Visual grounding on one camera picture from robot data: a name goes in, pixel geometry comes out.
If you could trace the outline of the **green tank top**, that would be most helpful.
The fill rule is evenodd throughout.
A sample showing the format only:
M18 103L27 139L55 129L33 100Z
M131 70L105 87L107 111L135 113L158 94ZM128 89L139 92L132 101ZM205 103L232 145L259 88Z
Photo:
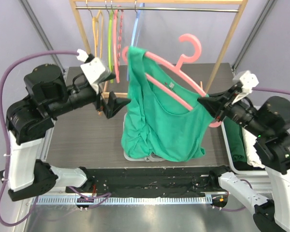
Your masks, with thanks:
M200 95L176 83L138 47L128 50L130 82L121 145L132 159L155 154L172 162L185 162L206 154L204 134L214 120L198 103ZM146 73L186 101L190 111L150 82Z

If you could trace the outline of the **pink hanger with green top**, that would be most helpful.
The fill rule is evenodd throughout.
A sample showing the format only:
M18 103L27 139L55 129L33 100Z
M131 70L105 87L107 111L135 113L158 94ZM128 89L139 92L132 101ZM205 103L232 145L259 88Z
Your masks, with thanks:
M168 70L175 73L177 76L179 76L181 79L183 79L186 83L188 83L198 94L200 94L200 96L205 97L206 92L195 81L193 81L187 74L185 74L181 70L181 67L184 63L192 63L192 62L196 61L201 56L201 53L202 53L201 42L199 41L199 39L196 36L194 36L192 34L188 34L188 33L181 35L179 37L179 41L191 43L194 47L194 54L192 56L187 56L185 54L182 54L175 65L173 65L172 63L168 62L167 60L165 60L165 59L159 57L158 55L151 53L149 51L147 51L145 53L145 56L147 56L148 58L152 59L156 63L161 64L162 66L164 66ZM190 111L193 109L193 107L190 106L186 101L184 101L181 97L179 97L177 94L175 94L170 89L168 89L164 84L157 81L154 77L152 77L151 75L149 75L147 73L146 73L146 77L150 82L152 82L154 85L156 85L162 91L167 93L169 96L171 96L174 100L176 100L178 103L180 103L186 109L188 109Z

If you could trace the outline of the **grey tank top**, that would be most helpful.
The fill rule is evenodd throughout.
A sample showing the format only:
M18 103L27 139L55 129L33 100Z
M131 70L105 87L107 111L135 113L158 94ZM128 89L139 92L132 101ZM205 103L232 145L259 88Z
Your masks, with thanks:
M145 157L145 161L151 161L151 162L161 162L161 161L165 161L165 159L156 156L155 154L151 154L148 157Z

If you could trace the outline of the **light blue hanger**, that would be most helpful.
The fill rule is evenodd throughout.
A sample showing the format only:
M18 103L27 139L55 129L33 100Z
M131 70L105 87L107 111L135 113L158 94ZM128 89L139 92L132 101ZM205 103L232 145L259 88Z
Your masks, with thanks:
M143 8L144 6L145 6L144 2L140 3L140 5L139 5L140 8ZM137 32L137 27L138 27L138 22L139 22L139 17L140 17L141 11L142 10L136 10L136 18L135 18L134 25L133 25L130 46L133 46L135 43L135 37L136 37L136 32ZM129 81L130 76L129 76L128 69L127 69L127 77L126 78L127 78L127 81Z

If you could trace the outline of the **yellow plastic hanger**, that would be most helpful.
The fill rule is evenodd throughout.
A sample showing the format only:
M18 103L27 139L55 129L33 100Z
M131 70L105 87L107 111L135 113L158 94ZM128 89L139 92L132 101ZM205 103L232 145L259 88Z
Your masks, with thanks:
M103 49L103 26L104 26L104 17L102 10L98 10L96 16L93 16L90 9L88 9L92 19L92 32L94 38L94 56L102 58L102 49Z

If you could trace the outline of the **pink hanger with striped top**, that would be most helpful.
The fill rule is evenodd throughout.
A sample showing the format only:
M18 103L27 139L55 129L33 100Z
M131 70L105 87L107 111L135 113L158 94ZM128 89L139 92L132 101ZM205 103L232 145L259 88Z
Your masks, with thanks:
M121 56L121 42L122 42L122 28L123 28L123 10L114 10L113 19L113 54L114 54L114 69L116 75L116 82L120 82L120 56Z

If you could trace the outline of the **lime green hanger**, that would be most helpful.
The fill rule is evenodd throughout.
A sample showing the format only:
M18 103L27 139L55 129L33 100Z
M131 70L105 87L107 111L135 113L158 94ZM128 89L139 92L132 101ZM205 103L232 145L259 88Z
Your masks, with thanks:
M111 1L111 10L107 11L109 13L109 22L108 22L108 40L107 40L107 49L108 49L108 67L110 71L113 71L113 63L112 63L112 26L113 26L113 18L114 11L112 8Z

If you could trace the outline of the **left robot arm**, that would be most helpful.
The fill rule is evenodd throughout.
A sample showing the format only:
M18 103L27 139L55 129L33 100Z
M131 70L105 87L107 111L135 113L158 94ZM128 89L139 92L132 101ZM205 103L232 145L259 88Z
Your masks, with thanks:
M56 187L90 192L95 179L85 167L66 169L43 162L36 157L39 146L59 116L93 104L112 118L130 99L111 92L104 100L88 81L67 86L60 67L54 64L36 67L24 82L28 94L8 108L5 121L12 147L8 174L11 200L37 197Z

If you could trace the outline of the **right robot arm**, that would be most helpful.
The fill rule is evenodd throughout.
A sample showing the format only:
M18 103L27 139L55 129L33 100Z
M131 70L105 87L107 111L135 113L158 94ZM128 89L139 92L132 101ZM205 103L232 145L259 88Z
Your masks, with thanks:
M229 90L201 97L199 103L217 121L231 119L256 137L254 148L270 179L272 198L259 195L225 166L209 173L212 190L231 193L253 216L262 232L290 232L290 101L272 96L256 109L250 101L237 100Z

